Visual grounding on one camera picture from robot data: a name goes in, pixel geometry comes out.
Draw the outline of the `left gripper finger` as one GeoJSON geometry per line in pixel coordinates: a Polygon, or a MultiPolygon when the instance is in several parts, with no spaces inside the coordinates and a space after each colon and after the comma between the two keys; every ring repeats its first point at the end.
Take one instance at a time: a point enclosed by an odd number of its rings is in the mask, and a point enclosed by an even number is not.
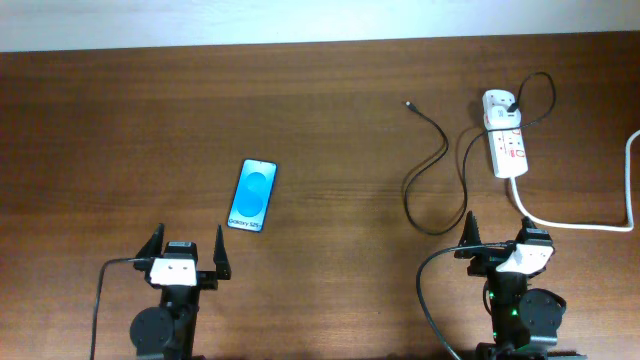
{"type": "Polygon", "coordinates": [[[215,248],[213,252],[213,262],[215,264],[215,272],[218,280],[230,280],[232,276],[231,265],[224,243],[224,234],[222,226],[217,227],[215,248]]]}
{"type": "Polygon", "coordinates": [[[145,258],[155,258],[160,256],[162,253],[164,230],[165,230],[165,225],[163,223],[159,223],[156,229],[154,230],[154,232],[152,233],[150,239],[138,251],[135,258],[145,259],[145,258]]]}

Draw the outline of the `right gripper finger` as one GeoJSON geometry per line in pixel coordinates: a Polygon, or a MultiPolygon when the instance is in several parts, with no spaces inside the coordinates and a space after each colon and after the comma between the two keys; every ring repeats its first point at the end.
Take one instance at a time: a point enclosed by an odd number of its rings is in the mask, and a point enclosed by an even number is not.
{"type": "Polygon", "coordinates": [[[465,218],[464,228],[460,237],[459,246],[470,247],[481,245],[477,219],[472,211],[468,211],[465,218]]]}
{"type": "Polygon", "coordinates": [[[533,238],[536,236],[538,228],[534,225],[531,219],[527,216],[521,219],[521,230],[519,231],[520,238],[533,238]]]}

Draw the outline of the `blue Samsung Galaxy smartphone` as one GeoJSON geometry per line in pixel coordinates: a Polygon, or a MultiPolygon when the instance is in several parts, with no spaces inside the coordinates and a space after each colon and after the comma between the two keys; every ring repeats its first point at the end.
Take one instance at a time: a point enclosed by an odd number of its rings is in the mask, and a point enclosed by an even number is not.
{"type": "Polygon", "coordinates": [[[250,232],[264,227],[278,166],[276,163],[245,159],[242,163],[227,226],[250,232]]]}

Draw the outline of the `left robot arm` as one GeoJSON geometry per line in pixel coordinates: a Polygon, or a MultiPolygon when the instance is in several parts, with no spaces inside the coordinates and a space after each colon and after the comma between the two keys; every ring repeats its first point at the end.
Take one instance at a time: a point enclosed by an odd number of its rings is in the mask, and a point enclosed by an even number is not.
{"type": "Polygon", "coordinates": [[[134,317],[129,336],[138,359],[188,360],[193,357],[200,293],[217,290],[232,271],[221,227],[216,230],[213,270],[197,268],[196,243],[164,243],[164,230],[159,224],[135,256],[134,268],[161,295],[158,305],[134,317]]]}

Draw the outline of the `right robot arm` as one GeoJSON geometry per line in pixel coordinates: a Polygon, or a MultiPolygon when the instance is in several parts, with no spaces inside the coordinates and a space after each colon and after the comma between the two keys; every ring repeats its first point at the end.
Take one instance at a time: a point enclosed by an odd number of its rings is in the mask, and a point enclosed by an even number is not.
{"type": "Polygon", "coordinates": [[[566,301],[529,281],[546,270],[555,252],[549,233],[525,217],[513,240],[483,243],[475,216],[466,215],[457,259],[468,259],[469,276],[485,280],[483,303],[492,323],[493,341],[476,346],[477,359],[546,359],[558,343],[557,330],[566,301]]]}

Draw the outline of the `white USB charger plug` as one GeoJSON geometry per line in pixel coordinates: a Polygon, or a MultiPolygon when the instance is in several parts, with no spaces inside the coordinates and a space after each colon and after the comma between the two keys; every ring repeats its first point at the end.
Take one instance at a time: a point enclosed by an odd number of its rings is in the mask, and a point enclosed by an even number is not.
{"type": "Polygon", "coordinates": [[[521,112],[515,96],[506,90],[487,90],[482,96],[483,120],[487,131],[516,129],[521,125],[521,112]]]}

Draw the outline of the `white power strip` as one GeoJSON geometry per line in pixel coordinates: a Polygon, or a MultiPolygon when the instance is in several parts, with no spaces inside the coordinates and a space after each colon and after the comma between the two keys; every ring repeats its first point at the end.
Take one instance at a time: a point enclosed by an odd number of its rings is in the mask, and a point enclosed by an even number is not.
{"type": "Polygon", "coordinates": [[[520,127],[488,131],[488,141],[493,171],[497,178],[515,178],[528,171],[520,127]]]}

